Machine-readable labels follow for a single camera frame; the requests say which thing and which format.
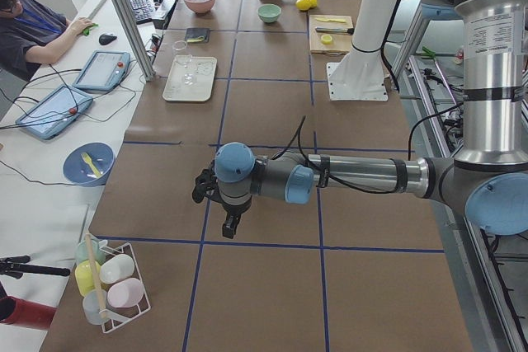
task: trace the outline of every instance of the white table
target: white table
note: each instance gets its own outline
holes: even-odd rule
[[[82,68],[96,49],[128,51],[134,58],[110,0],[88,0],[78,16],[90,15],[99,26],[92,29],[89,36],[78,38],[74,47],[54,65],[58,71]],[[115,33],[118,39],[107,46],[99,45],[99,35],[107,32]],[[146,44],[155,29],[153,24],[143,24],[139,26],[139,32]],[[112,147],[117,155],[144,86],[139,66],[136,62],[132,66],[130,75],[122,82],[129,90],[117,87],[108,95],[95,99],[87,111],[91,117],[104,120],[132,98],[108,121],[97,122],[81,115],[61,135],[47,142],[21,129],[3,130],[0,132],[0,143],[4,149],[0,151],[0,160],[32,180],[68,183],[62,167],[64,159],[75,148],[85,143],[103,142]],[[35,77],[52,72],[52,68],[43,66]],[[76,75],[64,74],[64,80],[71,83]],[[21,95],[39,100],[61,83],[56,75],[41,78],[31,83]],[[17,103],[25,109],[34,105],[31,101]],[[18,107],[12,106],[0,125],[14,124],[21,114]],[[87,229],[103,190],[104,186],[90,188],[30,183],[0,164],[0,257],[30,255],[30,264],[72,269],[75,246]],[[0,277],[8,295],[54,307],[60,301],[67,280],[60,276],[33,274],[25,274],[19,280]],[[0,326],[2,350],[37,351],[44,338],[45,331]]]

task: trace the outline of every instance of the wine glass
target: wine glass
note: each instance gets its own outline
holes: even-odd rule
[[[192,61],[192,55],[187,48],[187,42],[184,40],[175,41],[172,45],[172,53],[176,62],[185,68],[185,73],[181,77],[181,82],[187,86],[196,82],[196,76],[189,71],[189,63]]]

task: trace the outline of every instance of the wooden stick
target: wooden stick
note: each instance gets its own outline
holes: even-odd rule
[[[101,280],[97,273],[96,259],[93,254],[92,236],[89,232],[84,236],[84,243],[86,244],[86,250],[88,252],[88,260],[90,261],[90,271],[92,272],[93,285],[96,288],[97,302],[99,303],[99,315],[103,319],[107,318],[105,296],[102,293]]]

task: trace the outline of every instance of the wooden cutting board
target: wooden cutting board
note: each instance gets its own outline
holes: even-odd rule
[[[342,18],[346,22],[323,22],[317,21],[315,18]],[[333,42],[330,45],[321,43],[321,36],[324,33],[318,33],[315,28],[320,26],[322,28],[353,28],[351,16],[330,16],[330,15],[310,15],[309,16],[309,38],[310,38],[310,53],[348,53],[351,48],[352,35],[336,35],[331,34]]]

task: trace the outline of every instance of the knife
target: knife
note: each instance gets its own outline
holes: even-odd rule
[[[317,26],[315,31],[318,33],[333,33],[335,35],[354,35],[354,28],[322,28]]]

